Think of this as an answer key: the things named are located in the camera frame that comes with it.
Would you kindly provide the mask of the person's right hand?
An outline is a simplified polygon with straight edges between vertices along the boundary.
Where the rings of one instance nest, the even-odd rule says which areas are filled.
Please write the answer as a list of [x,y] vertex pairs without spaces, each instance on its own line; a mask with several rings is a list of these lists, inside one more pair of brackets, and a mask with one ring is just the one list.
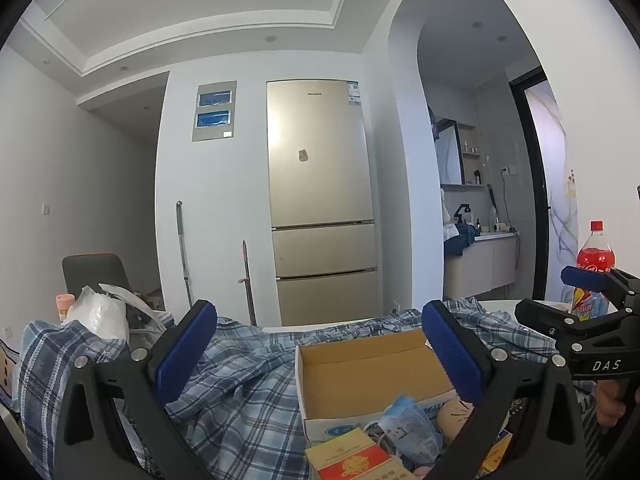
[[626,412],[626,406],[620,402],[620,384],[615,380],[600,380],[597,383],[596,399],[597,420],[602,427],[614,427]]

